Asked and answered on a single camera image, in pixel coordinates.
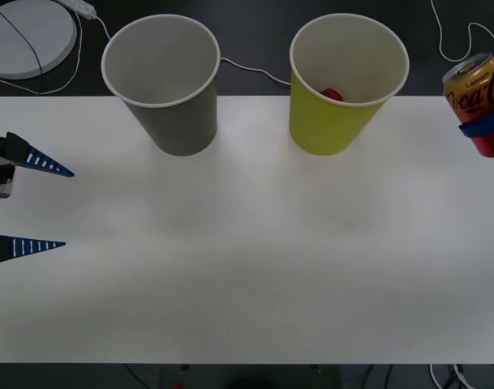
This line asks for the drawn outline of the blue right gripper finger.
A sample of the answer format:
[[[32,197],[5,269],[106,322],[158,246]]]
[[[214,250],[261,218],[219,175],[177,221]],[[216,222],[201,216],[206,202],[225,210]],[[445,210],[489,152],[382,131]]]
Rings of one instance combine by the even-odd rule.
[[[459,126],[461,132],[467,138],[480,138],[494,134],[494,117],[484,118],[473,123],[465,123]]]

